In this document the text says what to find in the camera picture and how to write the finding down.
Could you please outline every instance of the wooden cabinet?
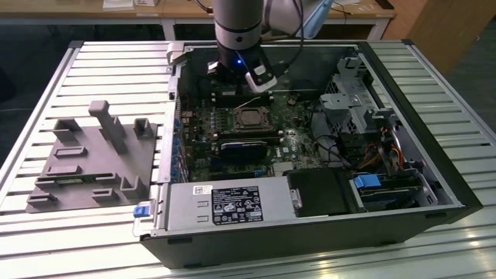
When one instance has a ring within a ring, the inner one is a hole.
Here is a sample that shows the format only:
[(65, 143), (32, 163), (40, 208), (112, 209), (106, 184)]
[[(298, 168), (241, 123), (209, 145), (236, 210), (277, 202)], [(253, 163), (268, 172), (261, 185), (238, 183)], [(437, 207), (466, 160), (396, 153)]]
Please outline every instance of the wooden cabinet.
[(494, 0), (389, 0), (397, 16), (384, 39), (413, 41), (430, 63), (448, 74), (496, 15)]

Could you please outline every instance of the blue tab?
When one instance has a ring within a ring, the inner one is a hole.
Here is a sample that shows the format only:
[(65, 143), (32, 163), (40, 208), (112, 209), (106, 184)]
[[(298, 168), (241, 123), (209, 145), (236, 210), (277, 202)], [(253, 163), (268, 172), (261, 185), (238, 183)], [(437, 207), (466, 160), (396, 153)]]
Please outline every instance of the blue tab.
[(132, 212), (134, 218), (148, 217), (149, 216), (149, 206), (137, 206), (134, 207), (134, 211)]
[(353, 178), (353, 182), (357, 188), (380, 187), (380, 180), (376, 174), (361, 174)]

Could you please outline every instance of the aluminum slotted table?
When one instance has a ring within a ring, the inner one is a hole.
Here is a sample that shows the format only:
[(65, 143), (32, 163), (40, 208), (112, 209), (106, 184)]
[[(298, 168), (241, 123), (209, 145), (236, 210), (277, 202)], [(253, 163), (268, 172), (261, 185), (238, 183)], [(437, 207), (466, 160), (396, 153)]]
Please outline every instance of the aluminum slotted table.
[[(132, 235), (133, 206), (26, 214), (26, 197), (56, 140), (57, 118), (97, 125), (86, 105), (110, 103), (122, 124), (170, 111), (168, 42), (85, 42), (64, 55), (0, 171), (0, 277), (453, 278), (496, 270), (496, 136), (413, 45), (370, 42), (484, 209), (402, 244), (193, 270), (169, 270)], [(157, 178), (158, 149), (152, 183)]]

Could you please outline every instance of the power supply label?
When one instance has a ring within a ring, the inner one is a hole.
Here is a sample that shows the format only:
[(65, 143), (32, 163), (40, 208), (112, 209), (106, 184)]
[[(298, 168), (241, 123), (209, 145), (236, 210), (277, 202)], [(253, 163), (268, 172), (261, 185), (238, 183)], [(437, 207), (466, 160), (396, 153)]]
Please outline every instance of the power supply label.
[(228, 225), (264, 221), (258, 186), (212, 189), (212, 222)]

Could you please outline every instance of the black floor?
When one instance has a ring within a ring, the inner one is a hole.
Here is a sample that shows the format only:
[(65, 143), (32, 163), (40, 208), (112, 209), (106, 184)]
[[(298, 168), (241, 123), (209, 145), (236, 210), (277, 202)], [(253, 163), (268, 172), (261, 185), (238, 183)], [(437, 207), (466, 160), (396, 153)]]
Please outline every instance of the black floor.
[[(58, 31), (60, 34), (53, 35), (45, 26), (0, 26), (0, 68), (17, 90), (14, 97), (0, 103), (0, 162), (10, 151), (30, 110), (64, 56), (68, 43), (72, 40), (161, 39), (160, 26), (100, 26), (96, 29), (92, 26), (60, 26)], [(494, 73), (496, 21), (492, 21), (448, 80), (493, 130)], [(0, 98), (6, 88), (1, 85), (0, 82)]]

